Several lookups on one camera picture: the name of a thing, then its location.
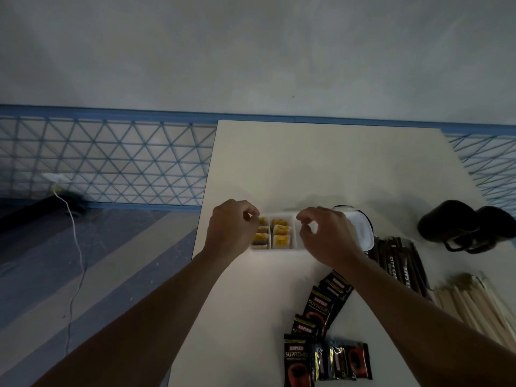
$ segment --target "cup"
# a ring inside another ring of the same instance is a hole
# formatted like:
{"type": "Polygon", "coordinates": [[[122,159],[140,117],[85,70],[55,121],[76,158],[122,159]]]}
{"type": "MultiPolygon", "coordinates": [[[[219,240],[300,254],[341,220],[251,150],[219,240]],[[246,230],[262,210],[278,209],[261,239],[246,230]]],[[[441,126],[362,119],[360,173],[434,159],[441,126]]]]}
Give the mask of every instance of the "cup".
{"type": "Polygon", "coordinates": [[[448,251],[462,251],[471,246],[464,236],[470,235],[480,228],[480,217],[463,202],[447,200],[425,214],[417,223],[417,231],[429,241],[444,243],[448,251]],[[462,237],[465,244],[452,248],[449,241],[462,237]]]}
{"type": "Polygon", "coordinates": [[[516,220],[506,211],[494,206],[484,206],[476,213],[480,228],[472,234],[453,240],[469,254],[480,254],[493,249],[497,243],[516,237],[516,220]]]}

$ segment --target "triangular pattern grid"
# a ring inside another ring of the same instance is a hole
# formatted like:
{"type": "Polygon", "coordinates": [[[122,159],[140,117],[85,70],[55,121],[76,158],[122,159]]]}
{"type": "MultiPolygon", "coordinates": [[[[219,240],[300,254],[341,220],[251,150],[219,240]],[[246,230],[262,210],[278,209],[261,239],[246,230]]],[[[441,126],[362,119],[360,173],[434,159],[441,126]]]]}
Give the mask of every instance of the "triangular pattern grid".
{"type": "Polygon", "coordinates": [[[201,206],[216,125],[0,116],[0,198],[201,206]]]}
{"type": "Polygon", "coordinates": [[[486,201],[516,217],[516,137],[445,136],[486,201]]]}

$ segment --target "wall socket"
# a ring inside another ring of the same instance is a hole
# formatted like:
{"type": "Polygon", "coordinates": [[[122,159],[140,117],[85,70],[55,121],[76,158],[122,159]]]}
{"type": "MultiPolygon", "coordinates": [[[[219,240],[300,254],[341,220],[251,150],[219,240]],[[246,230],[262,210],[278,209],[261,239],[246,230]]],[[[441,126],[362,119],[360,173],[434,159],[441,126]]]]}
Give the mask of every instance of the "wall socket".
{"type": "Polygon", "coordinates": [[[68,176],[64,174],[56,174],[52,172],[42,172],[41,176],[44,177],[47,181],[55,183],[57,185],[67,185],[68,183],[71,183],[68,176]]]}

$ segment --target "person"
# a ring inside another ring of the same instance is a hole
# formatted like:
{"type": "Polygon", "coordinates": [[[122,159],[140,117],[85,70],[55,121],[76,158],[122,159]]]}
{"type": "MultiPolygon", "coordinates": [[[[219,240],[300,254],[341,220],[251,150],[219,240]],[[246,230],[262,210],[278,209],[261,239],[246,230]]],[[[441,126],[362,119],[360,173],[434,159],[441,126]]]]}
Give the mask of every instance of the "person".
{"type": "MultiPolygon", "coordinates": [[[[259,214],[248,201],[228,200],[217,206],[204,248],[190,264],[77,347],[34,386],[158,386],[215,282],[249,247],[259,214]]],[[[364,258],[344,214],[311,207],[297,218],[306,249],[350,282],[420,385],[516,385],[514,353],[364,258]],[[319,228],[315,234],[308,226],[312,221],[319,228]]]]}

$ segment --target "white cable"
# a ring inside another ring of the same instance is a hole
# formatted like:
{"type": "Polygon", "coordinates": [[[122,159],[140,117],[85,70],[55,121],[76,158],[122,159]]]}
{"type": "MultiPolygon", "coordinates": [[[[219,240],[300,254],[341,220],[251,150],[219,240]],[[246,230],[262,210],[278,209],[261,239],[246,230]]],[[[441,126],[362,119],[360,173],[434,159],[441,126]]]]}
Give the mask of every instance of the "white cable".
{"type": "Polygon", "coordinates": [[[57,195],[55,189],[54,189],[54,195],[66,204],[66,208],[68,209],[68,214],[70,215],[70,218],[72,219],[73,239],[75,240],[75,245],[77,246],[77,250],[79,252],[79,263],[81,264],[81,280],[79,281],[79,285],[77,286],[77,290],[75,291],[75,294],[72,296],[72,298],[70,299],[70,303],[68,304],[70,318],[68,319],[66,345],[64,346],[64,356],[66,357],[70,351],[70,335],[71,335],[71,330],[72,330],[72,318],[73,318],[73,301],[75,300],[75,298],[77,297],[77,294],[81,290],[81,286],[83,285],[83,281],[84,281],[84,276],[86,275],[86,269],[84,268],[84,265],[83,265],[83,254],[81,253],[81,247],[79,247],[79,242],[77,241],[77,234],[75,232],[75,221],[73,220],[72,211],[70,210],[70,207],[68,206],[68,202],[66,202],[63,198],[61,198],[59,195],[57,195]]]}

